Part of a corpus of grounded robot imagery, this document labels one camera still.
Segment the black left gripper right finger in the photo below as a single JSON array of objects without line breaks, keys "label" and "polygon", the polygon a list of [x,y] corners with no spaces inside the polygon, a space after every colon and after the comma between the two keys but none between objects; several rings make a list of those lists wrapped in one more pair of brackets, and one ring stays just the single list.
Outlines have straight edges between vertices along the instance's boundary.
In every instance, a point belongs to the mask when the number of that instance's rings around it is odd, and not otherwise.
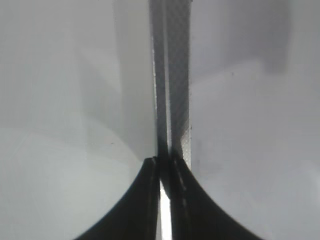
[{"label": "black left gripper right finger", "polygon": [[175,240],[245,240],[247,232],[203,190],[184,160],[170,163],[172,233]]}]

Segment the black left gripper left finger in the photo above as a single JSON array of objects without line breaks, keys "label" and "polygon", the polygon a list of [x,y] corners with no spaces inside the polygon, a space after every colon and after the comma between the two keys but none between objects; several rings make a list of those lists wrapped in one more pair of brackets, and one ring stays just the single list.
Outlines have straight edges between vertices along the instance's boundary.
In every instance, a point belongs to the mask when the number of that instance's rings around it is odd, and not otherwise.
[{"label": "black left gripper left finger", "polygon": [[160,198],[160,168],[146,158],[133,183],[112,207],[78,240],[155,240]]}]

